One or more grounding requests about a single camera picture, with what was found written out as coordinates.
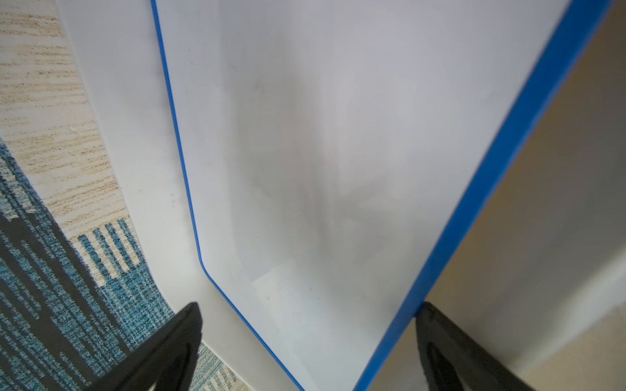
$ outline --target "white board surface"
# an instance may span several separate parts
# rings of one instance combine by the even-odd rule
[[[566,0],[157,0],[204,268],[349,390]]]
[[[174,312],[199,304],[202,340],[252,390],[297,390],[198,260],[150,3],[57,7],[159,292]]]

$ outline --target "blue frame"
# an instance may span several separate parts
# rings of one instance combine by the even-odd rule
[[[174,131],[176,132],[178,153],[180,155],[183,177],[185,179],[187,201],[189,202],[189,211],[192,216],[193,233],[195,235],[198,257],[202,264],[202,254],[198,242],[198,232],[187,181],[185,158],[180,142],[180,133],[178,132],[176,109],[172,96],[172,86],[170,84],[167,61],[165,59],[165,48],[163,46],[156,1],[157,0],[150,0],[157,31],[156,35],[159,50],[161,52],[163,73],[165,74],[165,83],[167,84],[167,93],[170,100]],[[587,46],[587,43],[611,3],[611,0],[572,0],[570,3],[557,29],[553,33],[550,42],[544,49],[543,54],[518,95],[515,104],[510,109],[505,122],[502,124],[489,150],[485,154],[483,161],[476,170],[463,197],[461,197],[461,201],[448,221],[437,244],[435,244],[433,251],[426,260],[422,270],[419,272],[416,281],[413,283],[407,297],[400,306],[398,313],[367,363],[367,366],[354,387],[354,391],[367,390],[370,384],[372,384],[376,374],[380,371],[383,363],[396,346],[400,336],[424,302],[426,295],[430,289],[432,289],[441,272],[448,264],[448,261],[470,230],[480,211],[489,200],[492,192],[504,177],[509,166],[515,159],[515,156],[524,145],[526,139],[530,136],[537,122],[539,122],[543,112],[548,108],[552,99],[560,89],[560,86],[569,75],[570,70]],[[215,281],[213,281],[211,276],[207,273],[204,264],[202,264],[202,269],[208,279],[215,285],[215,288],[224,296],[228,304],[237,312],[237,315],[239,315],[250,328],[252,333],[259,339],[261,344],[272,355],[289,378],[300,390],[304,391],[294,376],[285,368],[285,365],[276,357],[272,349],[263,341],[263,338],[261,338],[251,324],[239,310],[237,310],[237,307],[228,299]]]

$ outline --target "blue striped rug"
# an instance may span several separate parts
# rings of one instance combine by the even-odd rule
[[[124,218],[78,241],[0,141],[0,389],[84,389],[173,315]],[[203,344],[191,389],[246,388]]]

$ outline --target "woven rug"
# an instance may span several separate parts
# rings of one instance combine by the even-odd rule
[[[81,390],[173,312],[53,0],[0,3],[0,78],[0,389]],[[191,389],[247,388],[203,344]]]

